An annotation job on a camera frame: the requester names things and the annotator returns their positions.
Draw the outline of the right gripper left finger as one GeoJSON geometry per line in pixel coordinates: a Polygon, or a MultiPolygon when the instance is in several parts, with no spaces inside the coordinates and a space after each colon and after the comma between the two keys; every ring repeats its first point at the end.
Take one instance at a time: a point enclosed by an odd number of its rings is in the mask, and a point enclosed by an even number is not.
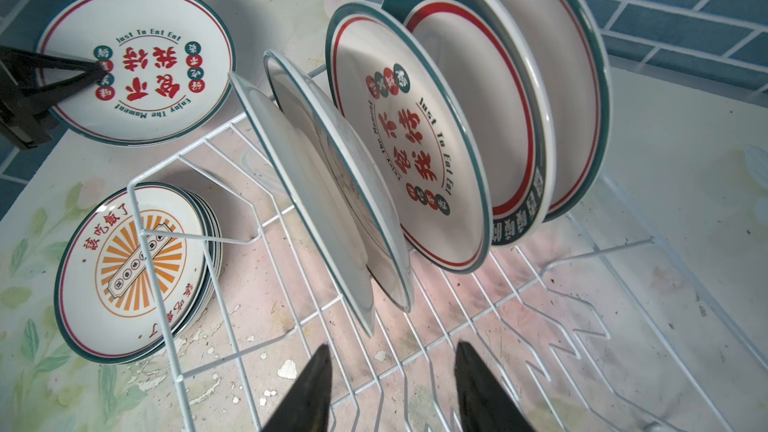
{"type": "Polygon", "coordinates": [[[329,346],[322,344],[297,376],[263,431],[327,431],[331,389],[331,353],[329,346]]]}

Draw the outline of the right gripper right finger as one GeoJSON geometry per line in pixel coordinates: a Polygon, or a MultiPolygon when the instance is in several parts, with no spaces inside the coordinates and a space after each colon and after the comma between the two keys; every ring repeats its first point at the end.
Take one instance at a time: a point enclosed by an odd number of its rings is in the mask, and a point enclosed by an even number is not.
{"type": "Polygon", "coordinates": [[[454,373],[463,431],[535,431],[467,341],[457,344],[454,373]]]}

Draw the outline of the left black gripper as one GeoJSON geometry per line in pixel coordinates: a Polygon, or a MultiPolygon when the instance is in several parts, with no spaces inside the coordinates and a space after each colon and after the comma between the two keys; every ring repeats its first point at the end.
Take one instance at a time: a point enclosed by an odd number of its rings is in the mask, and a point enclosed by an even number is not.
{"type": "Polygon", "coordinates": [[[42,144],[33,113],[43,112],[107,76],[96,61],[1,47],[1,133],[21,150],[42,144]]]}

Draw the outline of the white wire dish rack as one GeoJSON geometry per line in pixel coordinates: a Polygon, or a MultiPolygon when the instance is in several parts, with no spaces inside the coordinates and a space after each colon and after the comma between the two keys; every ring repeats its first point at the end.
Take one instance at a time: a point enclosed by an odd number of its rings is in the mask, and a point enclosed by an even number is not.
{"type": "Polygon", "coordinates": [[[147,177],[219,217],[221,293],[128,368],[116,431],[255,431],[310,355],[332,354],[336,431],[457,430],[454,354],[474,345],[541,431],[767,427],[767,102],[619,70],[606,166],[571,211],[475,272],[413,254],[413,303],[376,291],[367,335],[238,106],[156,149],[147,177]]]}

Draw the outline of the small orange sunburst plate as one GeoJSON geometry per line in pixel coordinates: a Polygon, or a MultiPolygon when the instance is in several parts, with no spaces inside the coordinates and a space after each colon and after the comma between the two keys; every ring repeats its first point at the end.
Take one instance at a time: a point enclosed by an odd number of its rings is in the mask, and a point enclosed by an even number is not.
{"type": "Polygon", "coordinates": [[[56,324],[66,345],[91,362],[133,362],[161,349],[160,310],[180,333],[201,316],[213,295],[211,276],[221,270],[220,225],[199,195],[145,182],[135,196],[138,214],[126,189],[99,203],[57,271],[56,324]]]}

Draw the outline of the large cloud-motif plate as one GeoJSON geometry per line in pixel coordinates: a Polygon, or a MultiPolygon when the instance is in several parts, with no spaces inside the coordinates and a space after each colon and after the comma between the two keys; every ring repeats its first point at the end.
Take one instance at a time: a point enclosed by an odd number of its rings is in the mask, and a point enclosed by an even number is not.
{"type": "Polygon", "coordinates": [[[414,302],[412,270],[400,220],[385,181],[359,135],[329,96],[283,54],[269,50],[264,67],[289,122],[303,132],[330,175],[330,192],[362,246],[365,269],[403,312],[414,302]]]}

